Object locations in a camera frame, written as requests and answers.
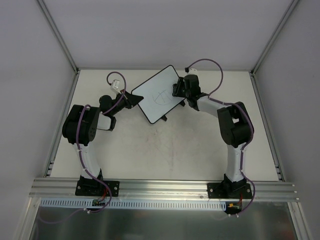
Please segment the small black-framed whiteboard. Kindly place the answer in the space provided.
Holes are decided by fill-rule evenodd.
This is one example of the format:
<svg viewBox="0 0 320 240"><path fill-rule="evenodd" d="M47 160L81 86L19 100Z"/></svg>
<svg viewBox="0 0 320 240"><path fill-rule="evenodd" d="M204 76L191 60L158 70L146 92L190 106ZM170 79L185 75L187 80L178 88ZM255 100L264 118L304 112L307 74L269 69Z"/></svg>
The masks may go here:
<svg viewBox="0 0 320 240"><path fill-rule="evenodd" d="M143 97L138 106L150 124L155 124L185 100L173 96L173 85L178 80L177 71L168 65L131 91L132 95Z"/></svg>

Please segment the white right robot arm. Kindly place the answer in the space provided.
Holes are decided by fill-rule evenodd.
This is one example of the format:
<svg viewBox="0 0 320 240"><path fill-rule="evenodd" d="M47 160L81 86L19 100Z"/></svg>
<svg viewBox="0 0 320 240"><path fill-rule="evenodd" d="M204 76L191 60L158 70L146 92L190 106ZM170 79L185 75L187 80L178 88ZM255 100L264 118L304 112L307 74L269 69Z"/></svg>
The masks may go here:
<svg viewBox="0 0 320 240"><path fill-rule="evenodd" d="M211 98L201 91L199 78L195 74L179 77L173 84L172 96L185 98L191 108L218 119L220 135L227 145L227 168L220 188L228 197L235 198L247 184L245 150L254 136L254 127L245 105Z"/></svg>

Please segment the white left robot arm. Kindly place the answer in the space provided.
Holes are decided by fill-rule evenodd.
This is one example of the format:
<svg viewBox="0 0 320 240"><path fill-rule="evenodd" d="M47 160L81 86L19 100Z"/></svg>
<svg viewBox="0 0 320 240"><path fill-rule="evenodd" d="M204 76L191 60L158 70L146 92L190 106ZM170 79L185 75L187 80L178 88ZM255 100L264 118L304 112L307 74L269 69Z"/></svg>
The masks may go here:
<svg viewBox="0 0 320 240"><path fill-rule="evenodd" d="M113 99L109 95L99 98L99 106L73 105L62 127L62 136L77 152L82 173L80 178L89 180L87 189L93 195L104 191L102 169L98 164L93 140L98 130L113 131L117 120L115 115L122 109L131 109L144 99L124 90Z"/></svg>

